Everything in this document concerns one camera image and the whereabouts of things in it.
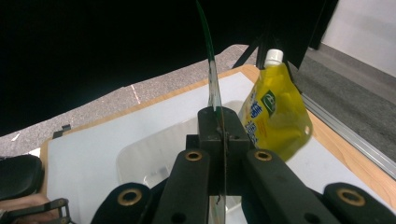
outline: human hand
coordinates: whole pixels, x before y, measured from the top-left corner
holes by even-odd
[[[44,203],[49,203],[50,200],[43,194],[33,194],[18,199],[4,200],[0,202],[0,209],[6,211],[14,211],[28,207],[38,206]],[[18,217],[12,222],[12,224],[38,224],[41,222],[48,222],[55,218],[58,218],[58,211],[51,210],[44,213],[30,215],[26,217]]]

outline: green logo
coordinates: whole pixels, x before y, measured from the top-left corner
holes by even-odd
[[[271,91],[265,93],[265,95],[262,97],[262,103],[265,105],[265,108],[271,117],[276,109],[276,99],[274,94]]]

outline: white cap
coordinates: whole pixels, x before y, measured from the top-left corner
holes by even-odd
[[[283,60],[283,52],[279,49],[269,49],[265,57],[264,67],[268,65],[280,65]]]

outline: white wall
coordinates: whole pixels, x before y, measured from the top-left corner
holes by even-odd
[[[396,0],[339,0],[322,43],[396,77]]]

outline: yellow detergent refill pouch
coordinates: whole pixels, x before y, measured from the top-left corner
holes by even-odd
[[[286,161],[309,140],[313,128],[282,57],[283,52],[278,49],[268,51],[265,69],[239,118],[256,148],[273,150]]]

